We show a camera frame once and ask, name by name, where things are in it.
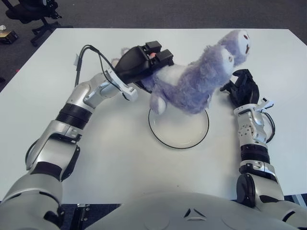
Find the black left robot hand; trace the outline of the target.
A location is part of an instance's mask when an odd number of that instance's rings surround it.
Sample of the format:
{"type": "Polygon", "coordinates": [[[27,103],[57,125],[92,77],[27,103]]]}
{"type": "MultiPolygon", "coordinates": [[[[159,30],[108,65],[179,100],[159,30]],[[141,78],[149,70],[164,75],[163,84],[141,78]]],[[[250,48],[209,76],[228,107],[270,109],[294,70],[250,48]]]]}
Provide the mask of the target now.
{"type": "Polygon", "coordinates": [[[147,90],[145,84],[154,72],[174,64],[173,54],[161,48],[158,41],[151,41],[128,49],[115,65],[115,73],[124,83],[134,83],[147,90]]]}

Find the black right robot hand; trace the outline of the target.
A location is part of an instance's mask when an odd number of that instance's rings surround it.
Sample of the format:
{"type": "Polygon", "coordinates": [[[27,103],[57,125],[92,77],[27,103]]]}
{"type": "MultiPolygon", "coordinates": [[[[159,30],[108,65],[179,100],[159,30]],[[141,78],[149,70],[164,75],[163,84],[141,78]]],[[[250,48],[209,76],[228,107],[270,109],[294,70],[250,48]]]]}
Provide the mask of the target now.
{"type": "Polygon", "coordinates": [[[220,88],[220,91],[229,92],[230,100],[235,108],[246,104],[257,104],[260,92],[249,70],[236,70],[233,72],[233,76],[237,77],[235,83],[230,80],[220,88]]]}

